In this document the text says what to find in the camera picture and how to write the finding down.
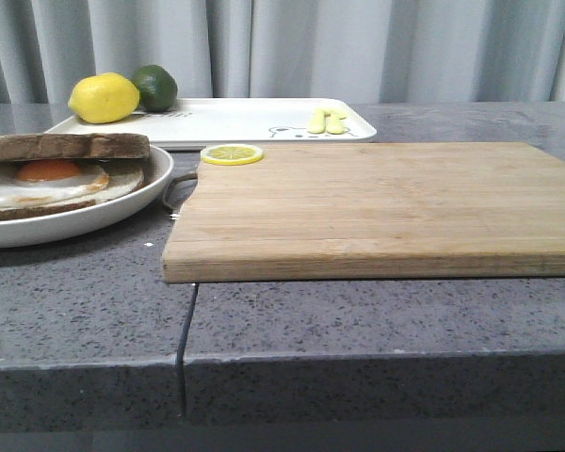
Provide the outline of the fried egg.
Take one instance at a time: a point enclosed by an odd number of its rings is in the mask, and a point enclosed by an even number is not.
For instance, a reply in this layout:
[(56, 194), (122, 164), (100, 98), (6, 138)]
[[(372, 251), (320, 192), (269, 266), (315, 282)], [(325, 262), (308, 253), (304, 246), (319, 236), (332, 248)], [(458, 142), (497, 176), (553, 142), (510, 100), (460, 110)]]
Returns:
[(96, 164), (81, 163), (81, 173), (68, 178), (24, 181), (20, 166), (0, 164), (0, 208), (28, 207), (62, 202), (93, 194), (107, 187), (109, 176)]

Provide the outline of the lemon slice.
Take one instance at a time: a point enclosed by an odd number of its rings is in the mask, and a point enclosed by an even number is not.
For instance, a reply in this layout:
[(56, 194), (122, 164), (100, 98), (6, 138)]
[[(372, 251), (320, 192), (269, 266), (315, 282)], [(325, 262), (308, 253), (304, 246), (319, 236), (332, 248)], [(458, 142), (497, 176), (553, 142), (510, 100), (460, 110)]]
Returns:
[(201, 150), (201, 160), (204, 163), (220, 166), (247, 165), (260, 161), (264, 151), (249, 144), (220, 144)]

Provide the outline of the yellow plastic fork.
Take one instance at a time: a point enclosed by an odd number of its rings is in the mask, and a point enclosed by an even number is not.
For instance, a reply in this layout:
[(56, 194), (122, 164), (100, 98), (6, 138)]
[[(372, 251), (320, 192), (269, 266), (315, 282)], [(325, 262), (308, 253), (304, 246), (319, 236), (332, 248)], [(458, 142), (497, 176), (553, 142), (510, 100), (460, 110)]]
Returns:
[(327, 108), (316, 108), (307, 124), (307, 132), (310, 134), (323, 134), (329, 131), (329, 116), (331, 111)]

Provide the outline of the bread slice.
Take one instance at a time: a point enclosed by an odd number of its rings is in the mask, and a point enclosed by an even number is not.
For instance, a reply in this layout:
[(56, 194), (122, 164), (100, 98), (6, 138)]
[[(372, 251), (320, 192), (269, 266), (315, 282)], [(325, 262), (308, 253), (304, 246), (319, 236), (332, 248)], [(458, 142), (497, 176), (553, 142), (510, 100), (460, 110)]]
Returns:
[(7, 163), (20, 166), (18, 176), (24, 181), (68, 178), (81, 173), (78, 164), (96, 164), (108, 174), (109, 182), (103, 190), (77, 199), (37, 206), (0, 208), (0, 221), (41, 217), (97, 205), (130, 194), (144, 183), (143, 169), (136, 160), (46, 159)]
[(0, 162), (46, 159), (144, 158), (146, 136), (138, 134), (22, 134), (0, 136)]

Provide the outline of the wooden cutting board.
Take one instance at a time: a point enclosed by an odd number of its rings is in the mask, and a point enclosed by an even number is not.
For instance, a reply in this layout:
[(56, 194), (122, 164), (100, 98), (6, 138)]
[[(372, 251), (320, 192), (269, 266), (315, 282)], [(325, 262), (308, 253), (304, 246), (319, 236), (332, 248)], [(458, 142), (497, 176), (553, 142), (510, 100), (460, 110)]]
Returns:
[(565, 162), (519, 142), (269, 144), (200, 163), (170, 283), (565, 276)]

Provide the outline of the white rectangular bear tray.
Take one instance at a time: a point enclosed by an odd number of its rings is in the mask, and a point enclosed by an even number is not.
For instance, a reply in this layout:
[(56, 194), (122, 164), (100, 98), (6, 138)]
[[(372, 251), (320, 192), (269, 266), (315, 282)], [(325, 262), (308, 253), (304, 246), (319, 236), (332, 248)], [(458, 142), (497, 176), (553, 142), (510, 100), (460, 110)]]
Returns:
[[(342, 134), (310, 134), (317, 109), (344, 113)], [(164, 113), (136, 111), (121, 121), (93, 124), (71, 116), (47, 130), (52, 134), (132, 133), (169, 151), (199, 150), (219, 143), (269, 141), (359, 141), (377, 130), (351, 107), (328, 98), (187, 98)]]

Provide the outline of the yellow lemon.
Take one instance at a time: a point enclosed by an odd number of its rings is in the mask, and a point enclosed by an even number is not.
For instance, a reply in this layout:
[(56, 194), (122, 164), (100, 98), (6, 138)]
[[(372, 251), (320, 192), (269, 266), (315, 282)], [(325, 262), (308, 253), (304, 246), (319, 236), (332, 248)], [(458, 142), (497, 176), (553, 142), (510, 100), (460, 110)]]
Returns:
[(68, 107), (85, 122), (110, 123), (133, 113), (139, 99), (139, 90), (128, 78), (102, 73), (80, 80), (73, 87)]

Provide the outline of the green lime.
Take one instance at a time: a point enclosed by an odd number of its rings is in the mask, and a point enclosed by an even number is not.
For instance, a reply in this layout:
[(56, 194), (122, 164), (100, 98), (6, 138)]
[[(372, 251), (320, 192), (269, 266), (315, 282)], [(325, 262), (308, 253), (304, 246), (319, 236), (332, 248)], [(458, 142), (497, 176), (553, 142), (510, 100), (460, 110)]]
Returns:
[(140, 104), (150, 113), (169, 110), (176, 102), (178, 86), (175, 79), (159, 65), (138, 68), (132, 82), (140, 93)]

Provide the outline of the white round plate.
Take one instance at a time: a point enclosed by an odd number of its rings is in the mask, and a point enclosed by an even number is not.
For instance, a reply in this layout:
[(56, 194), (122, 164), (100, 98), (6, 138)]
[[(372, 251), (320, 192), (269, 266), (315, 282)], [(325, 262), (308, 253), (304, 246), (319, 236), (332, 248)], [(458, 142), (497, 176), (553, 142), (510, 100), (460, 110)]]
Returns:
[(173, 171), (173, 157), (152, 146), (142, 167), (146, 185), (115, 200), (48, 216), (0, 221), (0, 249), (88, 234), (134, 215), (162, 194)]

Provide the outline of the grey curtain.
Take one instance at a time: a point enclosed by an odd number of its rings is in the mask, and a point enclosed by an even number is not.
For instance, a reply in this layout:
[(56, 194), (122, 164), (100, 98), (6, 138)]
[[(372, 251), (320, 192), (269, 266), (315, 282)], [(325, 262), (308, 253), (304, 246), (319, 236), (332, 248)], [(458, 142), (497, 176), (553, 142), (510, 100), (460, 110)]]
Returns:
[(565, 101), (565, 1), (0, 1), (0, 103), (147, 64), (185, 97)]

